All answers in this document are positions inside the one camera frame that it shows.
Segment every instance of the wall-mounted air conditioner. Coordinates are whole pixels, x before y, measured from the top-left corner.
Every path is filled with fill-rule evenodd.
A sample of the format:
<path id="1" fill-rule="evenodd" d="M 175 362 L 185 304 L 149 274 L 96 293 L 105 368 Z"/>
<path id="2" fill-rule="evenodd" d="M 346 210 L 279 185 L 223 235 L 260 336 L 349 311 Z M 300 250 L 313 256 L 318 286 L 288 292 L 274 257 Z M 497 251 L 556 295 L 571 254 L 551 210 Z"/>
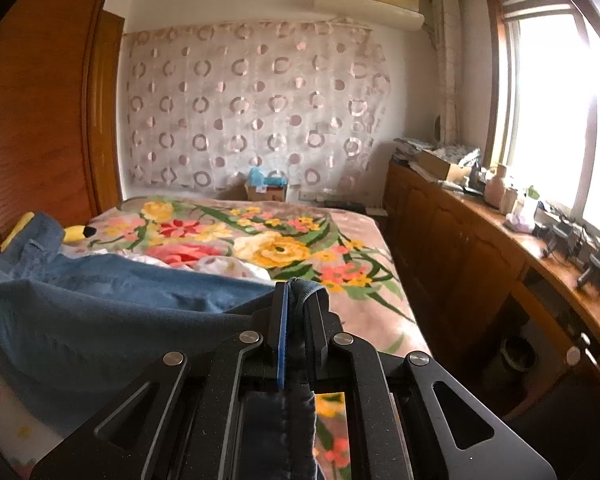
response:
<path id="1" fill-rule="evenodd" d="M 424 22 L 424 16 L 418 12 L 418 0 L 314 0 L 314 10 L 401 30 L 418 30 Z"/>

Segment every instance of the trash bin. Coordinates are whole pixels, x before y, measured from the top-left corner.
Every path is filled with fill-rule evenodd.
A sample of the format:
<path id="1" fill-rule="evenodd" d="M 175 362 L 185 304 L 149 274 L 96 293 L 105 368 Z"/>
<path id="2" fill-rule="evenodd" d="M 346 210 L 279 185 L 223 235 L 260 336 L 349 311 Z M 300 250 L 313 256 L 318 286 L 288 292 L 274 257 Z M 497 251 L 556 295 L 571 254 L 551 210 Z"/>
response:
<path id="1" fill-rule="evenodd" d="M 518 335 L 502 339 L 498 353 L 482 372 L 487 390 L 500 390 L 520 380 L 536 363 L 536 352 L 525 338 Z"/>

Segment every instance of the wardrobe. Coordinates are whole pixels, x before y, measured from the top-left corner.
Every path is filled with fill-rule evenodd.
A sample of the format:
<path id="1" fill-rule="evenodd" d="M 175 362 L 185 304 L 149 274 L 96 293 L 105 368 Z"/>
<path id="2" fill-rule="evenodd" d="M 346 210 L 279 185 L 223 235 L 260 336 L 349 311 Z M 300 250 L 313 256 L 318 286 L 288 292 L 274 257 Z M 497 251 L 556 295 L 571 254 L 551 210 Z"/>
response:
<path id="1" fill-rule="evenodd" d="M 0 22 L 0 243 L 27 211 L 86 223 L 121 197 L 123 18 L 105 0 L 18 0 Z"/>

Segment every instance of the window curtain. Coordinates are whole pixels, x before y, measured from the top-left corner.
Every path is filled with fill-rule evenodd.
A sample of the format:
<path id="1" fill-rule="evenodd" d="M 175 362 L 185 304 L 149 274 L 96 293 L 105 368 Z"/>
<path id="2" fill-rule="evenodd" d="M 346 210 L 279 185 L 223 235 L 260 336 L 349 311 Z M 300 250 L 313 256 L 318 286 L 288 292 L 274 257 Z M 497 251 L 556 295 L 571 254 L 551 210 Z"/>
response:
<path id="1" fill-rule="evenodd" d="M 440 146 L 457 144 L 457 93 L 461 73 L 461 29 L 458 0 L 432 0 L 438 54 Z"/>
<path id="2" fill-rule="evenodd" d="M 390 78 L 372 31 L 341 22 L 229 22 L 131 35 L 132 183 L 205 196 L 251 168 L 355 194 Z"/>

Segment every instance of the floral blanket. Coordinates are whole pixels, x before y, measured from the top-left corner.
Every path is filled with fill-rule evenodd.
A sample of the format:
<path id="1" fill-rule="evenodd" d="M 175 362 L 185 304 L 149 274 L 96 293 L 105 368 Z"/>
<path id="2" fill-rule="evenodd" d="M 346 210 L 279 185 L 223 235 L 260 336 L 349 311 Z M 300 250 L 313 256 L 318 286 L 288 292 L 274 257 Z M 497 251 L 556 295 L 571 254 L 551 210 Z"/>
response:
<path id="1" fill-rule="evenodd" d="M 90 225 L 96 235 L 74 244 L 75 253 L 131 251 L 174 268 L 232 256 L 266 269 L 273 280 L 297 276 L 323 284 L 344 329 L 381 351 L 428 351 L 371 218 L 279 202 L 152 196 L 127 200 Z M 317 396 L 316 409 L 317 460 L 328 480 L 349 479 L 344 395 Z M 59 441 L 0 378 L 0 450 L 23 478 Z"/>

